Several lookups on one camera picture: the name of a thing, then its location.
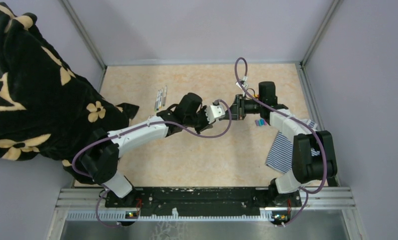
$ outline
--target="striped cloth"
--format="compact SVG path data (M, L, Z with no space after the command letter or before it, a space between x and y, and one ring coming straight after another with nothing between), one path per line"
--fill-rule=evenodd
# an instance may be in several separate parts
M317 124L315 122L308 120L306 124L311 128L316 129ZM317 156L319 155L319 151L312 149L311 155ZM266 158L265 165L285 174L291 169L292 156L293 143L291 143L282 133L278 132Z

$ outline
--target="pen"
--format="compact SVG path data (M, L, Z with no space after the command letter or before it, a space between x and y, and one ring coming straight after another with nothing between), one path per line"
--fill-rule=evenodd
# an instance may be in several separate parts
M166 93L168 92L168 86L165 86L165 93L163 94L163 103L162 105L165 106L166 103Z
M158 94L156 95L155 111L159 110L158 109L158 107L159 107L159 92L160 92L160 90L158 91Z
M162 94L163 94L163 88L160 89L160 91L159 91L159 104L158 104L158 110L162 107L162 100L163 100Z

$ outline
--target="gray wall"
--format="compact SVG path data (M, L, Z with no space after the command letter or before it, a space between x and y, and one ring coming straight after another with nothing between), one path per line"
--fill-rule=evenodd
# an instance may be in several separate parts
M99 85L101 69L57 0L7 0L6 3L16 15L36 14L44 38L74 72ZM71 180L61 163L50 159L37 157L23 162L0 159L0 240L44 239L59 190Z
M306 67L369 239L398 239L398 0L346 0Z
M69 0L107 65L300 61L332 0Z

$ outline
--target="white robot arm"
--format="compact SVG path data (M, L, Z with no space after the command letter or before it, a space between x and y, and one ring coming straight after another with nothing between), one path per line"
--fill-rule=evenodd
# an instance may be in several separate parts
M277 103L275 85L273 82L261 82L259 84L259 99L287 115L291 115L286 106ZM155 139L165 138L182 130L183 127L194 128L199 134L201 131L211 128L215 122L229 119L228 111L218 103L210 106L202 106L202 99L194 93L185 95L179 104L170 106L167 110L157 113L147 121L110 132L96 134L96 139L113 137L112 142L99 145L100 155L97 151L88 151L81 158L81 162L89 174L98 184L103 184L121 199L132 201L135 192L128 179L116 171L118 159L126 152L148 143ZM294 145L292 169L281 177L271 181L269 186L274 203L281 203L283 196L295 192L299 187L304 187L314 180L322 178L322 161L320 156L311 156L311 149L318 150L311 132L289 119L272 112L253 100L245 98L242 94L235 96L230 107L232 120L243 120L247 114L260 114L270 126L276 127ZM327 176L337 173L334 149L331 134L327 131L317 132L327 155Z

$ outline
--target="blanket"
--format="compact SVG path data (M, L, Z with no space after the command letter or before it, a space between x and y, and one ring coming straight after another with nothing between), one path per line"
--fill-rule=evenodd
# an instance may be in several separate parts
M128 126L138 106L107 102L76 74L36 27L32 13L16 16L0 3L0 158L23 161L41 154L71 162L96 129ZM77 162L78 169L85 171Z

